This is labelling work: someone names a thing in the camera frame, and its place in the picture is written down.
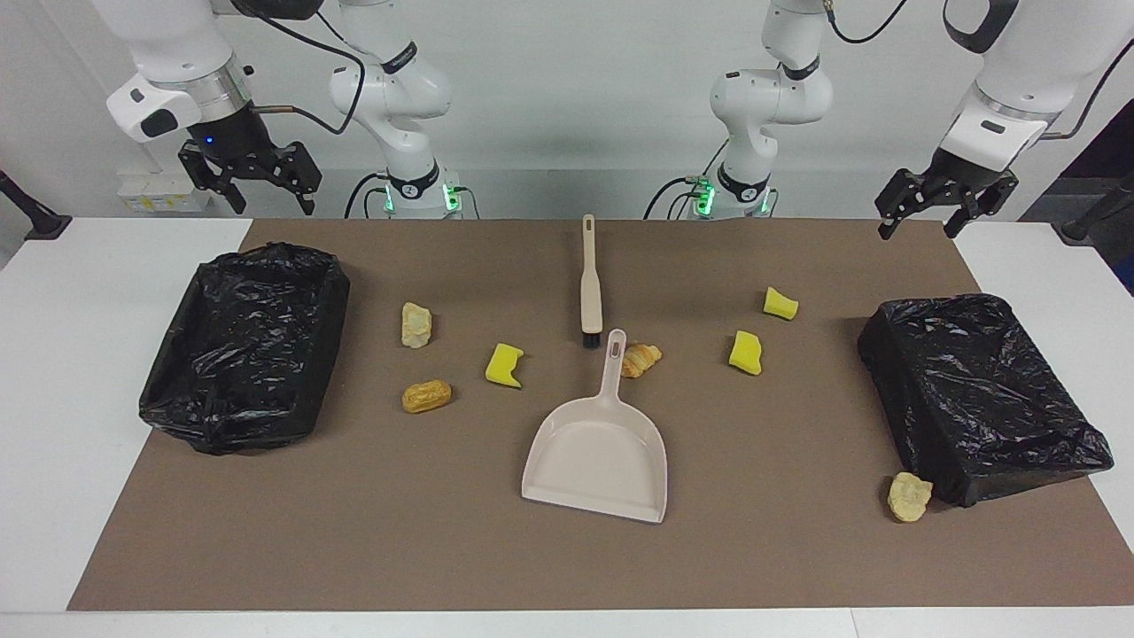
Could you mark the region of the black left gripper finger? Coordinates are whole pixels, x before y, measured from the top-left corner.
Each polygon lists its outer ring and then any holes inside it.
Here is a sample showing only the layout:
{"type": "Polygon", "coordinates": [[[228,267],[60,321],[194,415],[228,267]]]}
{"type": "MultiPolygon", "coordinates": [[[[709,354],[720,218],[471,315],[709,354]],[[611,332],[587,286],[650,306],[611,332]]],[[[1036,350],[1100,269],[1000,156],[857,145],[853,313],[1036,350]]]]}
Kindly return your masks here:
{"type": "Polygon", "coordinates": [[[928,209],[925,185],[926,178],[923,175],[902,168],[882,187],[875,197],[875,211],[882,218],[878,233],[883,241],[891,238],[904,219],[928,209]]]}
{"type": "Polygon", "coordinates": [[[948,238],[956,238],[965,226],[975,222],[982,215],[995,215],[999,213],[1002,205],[1010,198],[1018,185],[1016,177],[1001,177],[996,182],[985,187],[983,192],[975,195],[973,192],[960,194],[959,207],[955,210],[953,216],[943,224],[943,233],[948,238]]]}

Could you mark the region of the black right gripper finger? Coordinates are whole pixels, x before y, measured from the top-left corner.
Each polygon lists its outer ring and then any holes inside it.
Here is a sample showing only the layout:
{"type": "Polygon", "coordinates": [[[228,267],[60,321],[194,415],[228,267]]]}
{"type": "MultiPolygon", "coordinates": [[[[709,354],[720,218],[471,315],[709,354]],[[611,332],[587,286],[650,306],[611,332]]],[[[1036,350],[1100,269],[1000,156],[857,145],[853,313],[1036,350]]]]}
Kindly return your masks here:
{"type": "Polygon", "coordinates": [[[206,155],[198,148],[198,143],[183,142],[181,165],[195,189],[219,194],[235,214],[240,215],[245,212],[246,199],[239,187],[232,182],[231,168],[223,165],[219,173],[215,173],[209,165],[206,155]]]}
{"type": "Polygon", "coordinates": [[[281,187],[297,201],[303,215],[315,214],[315,194],[322,182],[322,173],[315,159],[301,141],[266,150],[266,181],[281,187]]]}

